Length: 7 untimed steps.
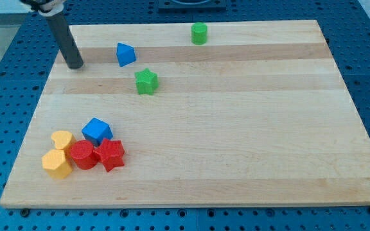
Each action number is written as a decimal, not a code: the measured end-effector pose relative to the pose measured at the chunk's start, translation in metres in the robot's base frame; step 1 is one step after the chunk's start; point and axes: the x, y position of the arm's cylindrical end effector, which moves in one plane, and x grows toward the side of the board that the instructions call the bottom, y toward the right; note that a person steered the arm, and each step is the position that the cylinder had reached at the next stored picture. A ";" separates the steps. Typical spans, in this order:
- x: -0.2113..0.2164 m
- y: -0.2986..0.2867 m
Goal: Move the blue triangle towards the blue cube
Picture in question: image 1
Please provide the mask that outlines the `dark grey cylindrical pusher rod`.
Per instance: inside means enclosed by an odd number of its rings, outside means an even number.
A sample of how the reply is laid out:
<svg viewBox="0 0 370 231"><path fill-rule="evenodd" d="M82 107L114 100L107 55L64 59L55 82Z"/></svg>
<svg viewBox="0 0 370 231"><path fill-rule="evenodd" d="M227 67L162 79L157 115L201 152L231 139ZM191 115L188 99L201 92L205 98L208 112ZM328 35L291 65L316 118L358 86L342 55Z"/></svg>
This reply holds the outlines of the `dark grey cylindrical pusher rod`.
<svg viewBox="0 0 370 231"><path fill-rule="evenodd" d="M84 61L63 12L46 17L46 20L68 68L81 68Z"/></svg>

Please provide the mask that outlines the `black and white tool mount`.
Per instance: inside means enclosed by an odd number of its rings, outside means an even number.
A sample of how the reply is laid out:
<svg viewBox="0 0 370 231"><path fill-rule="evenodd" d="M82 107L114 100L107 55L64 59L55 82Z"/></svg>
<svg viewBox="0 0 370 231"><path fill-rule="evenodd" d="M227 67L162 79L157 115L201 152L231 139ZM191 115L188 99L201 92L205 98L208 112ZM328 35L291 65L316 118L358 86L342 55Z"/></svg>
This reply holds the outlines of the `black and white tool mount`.
<svg viewBox="0 0 370 231"><path fill-rule="evenodd" d="M66 0L19 0L31 12L42 16L54 16L64 10Z"/></svg>

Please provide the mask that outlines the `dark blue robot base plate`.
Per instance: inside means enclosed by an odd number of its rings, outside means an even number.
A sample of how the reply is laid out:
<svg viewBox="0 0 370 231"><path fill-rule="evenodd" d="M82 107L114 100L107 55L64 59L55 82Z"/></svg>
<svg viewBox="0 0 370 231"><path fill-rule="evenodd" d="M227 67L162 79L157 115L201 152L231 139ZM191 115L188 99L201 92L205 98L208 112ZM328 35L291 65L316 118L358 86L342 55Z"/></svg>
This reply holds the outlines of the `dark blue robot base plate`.
<svg viewBox="0 0 370 231"><path fill-rule="evenodd" d="M158 0L159 12L174 10L225 10L226 0Z"/></svg>

